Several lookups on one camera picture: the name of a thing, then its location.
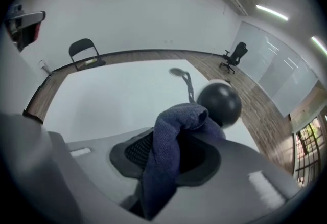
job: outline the table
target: table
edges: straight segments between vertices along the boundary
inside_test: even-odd
[[[189,101],[185,82],[170,68],[188,71],[195,96],[208,80],[186,60],[151,60],[101,66],[69,74],[56,92],[43,126],[65,142],[98,139],[153,127],[167,108]],[[259,151],[241,118],[226,138]]]

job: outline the wood plank floor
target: wood plank floor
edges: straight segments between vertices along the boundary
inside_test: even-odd
[[[260,152],[270,161],[293,173],[293,139],[291,123],[283,118],[268,96],[238,68],[235,74],[219,68],[222,57],[186,51],[144,51],[119,53],[103,58],[107,65],[160,59],[186,59],[207,79],[228,79],[242,99],[241,118],[254,138]],[[65,77],[76,72],[74,66],[57,71],[36,95],[28,112],[44,120],[46,111]]]

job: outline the office chair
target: office chair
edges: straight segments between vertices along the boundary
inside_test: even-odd
[[[221,66],[225,66],[228,68],[228,73],[230,73],[230,70],[233,71],[233,74],[235,74],[235,70],[233,70],[230,66],[237,66],[240,63],[241,58],[245,55],[245,53],[248,52],[247,48],[246,48],[246,44],[244,42],[240,42],[237,46],[235,51],[233,52],[233,54],[231,56],[229,56],[229,51],[226,51],[226,55],[223,55],[224,59],[227,60],[227,64],[226,63],[220,63],[219,67]]]
[[[97,53],[96,61],[92,62],[90,64],[84,64],[78,68],[76,66],[76,63],[73,60],[73,56],[75,56],[77,53],[80,53],[83,50],[86,50],[86,49],[89,49],[92,47],[95,49],[95,51]],[[69,47],[69,55],[70,55],[77,71],[91,69],[91,68],[95,68],[98,66],[104,66],[106,64],[106,62],[103,59],[101,59],[99,52],[97,51],[96,46],[93,44],[92,40],[90,40],[88,38],[78,40],[78,41],[74,42],[73,44],[71,44],[71,46]]]

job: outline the black ball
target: black ball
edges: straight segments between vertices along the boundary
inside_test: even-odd
[[[233,125],[241,115],[239,94],[223,83],[208,85],[199,95],[197,103],[209,111],[209,117],[221,127]]]

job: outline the towel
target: towel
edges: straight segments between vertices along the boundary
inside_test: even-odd
[[[162,112],[154,125],[153,144],[141,182],[141,203],[146,219],[151,220],[176,192],[181,130],[205,133],[210,138],[225,138],[222,129],[196,103],[173,106]]]

